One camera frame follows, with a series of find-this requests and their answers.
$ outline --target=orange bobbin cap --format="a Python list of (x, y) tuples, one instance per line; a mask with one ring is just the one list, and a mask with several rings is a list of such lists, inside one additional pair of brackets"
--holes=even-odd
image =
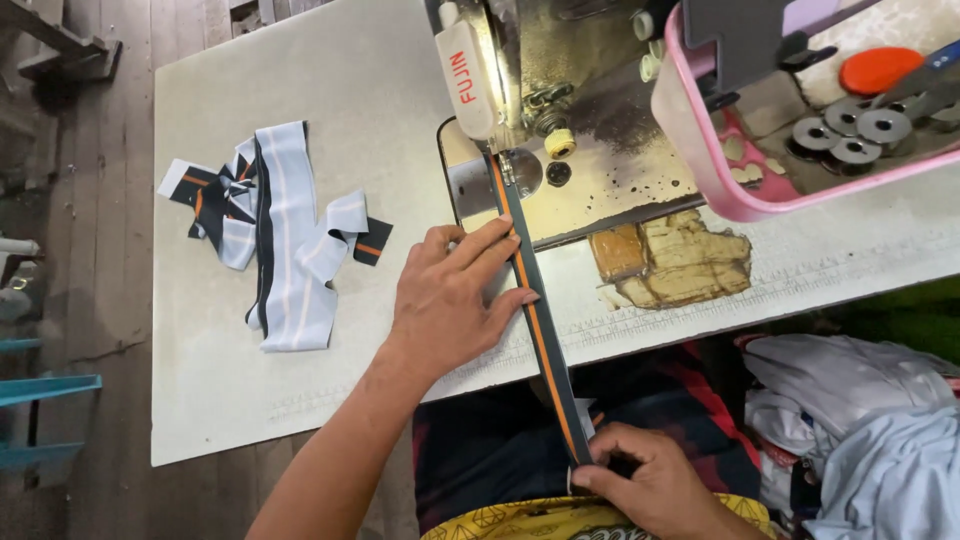
[(877, 47), (857, 53), (840, 66), (840, 86), (851, 94), (872, 96), (892, 88), (924, 64), (924, 55), (903, 47)]

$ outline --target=hand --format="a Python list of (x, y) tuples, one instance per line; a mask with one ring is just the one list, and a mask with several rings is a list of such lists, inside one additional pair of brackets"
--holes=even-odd
[[(411, 248), (385, 346), (431, 383), (496, 346), (514, 313), (540, 297), (518, 287), (484, 306), (482, 289), (520, 245), (519, 236), (505, 237), (513, 223), (505, 214), (470, 234), (434, 227)], [(459, 245), (448, 252), (450, 242)]]
[(604, 465), (611, 455), (640, 462), (630, 479), (585, 465), (573, 472), (571, 480), (604, 497), (634, 524), (663, 540), (766, 538), (707, 490), (684, 451), (660, 431), (613, 422), (590, 439), (590, 454)]

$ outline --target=wooden floor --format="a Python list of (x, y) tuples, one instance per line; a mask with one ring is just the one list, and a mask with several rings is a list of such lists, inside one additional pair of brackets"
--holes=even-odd
[[(309, 436), (150, 466), (154, 71), (230, 39), (228, 1), (66, 2), (65, 26), (120, 39), (124, 51), (115, 81), (86, 90), (62, 121), (41, 360), (56, 372), (101, 374), (104, 388), (89, 425), (86, 407), (51, 409), (85, 432), (86, 446), (65, 488), (0, 500), (2, 539), (242, 538)], [(276, 17), (322, 2), (275, 0)]]

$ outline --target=man's right hand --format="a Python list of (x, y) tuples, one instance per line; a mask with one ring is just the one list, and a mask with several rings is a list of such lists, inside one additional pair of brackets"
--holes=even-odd
[(640, 462), (630, 479), (598, 465), (585, 465), (573, 472), (572, 481), (604, 497), (637, 526), (663, 540), (767, 538), (711, 494), (684, 451), (660, 431), (614, 422), (590, 439), (590, 453), (604, 465), (611, 455)]

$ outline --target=pile of clothes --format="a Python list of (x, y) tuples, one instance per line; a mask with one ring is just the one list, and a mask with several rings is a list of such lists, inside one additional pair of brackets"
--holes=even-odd
[(746, 344), (761, 500), (816, 540), (960, 535), (960, 369), (893, 343)]

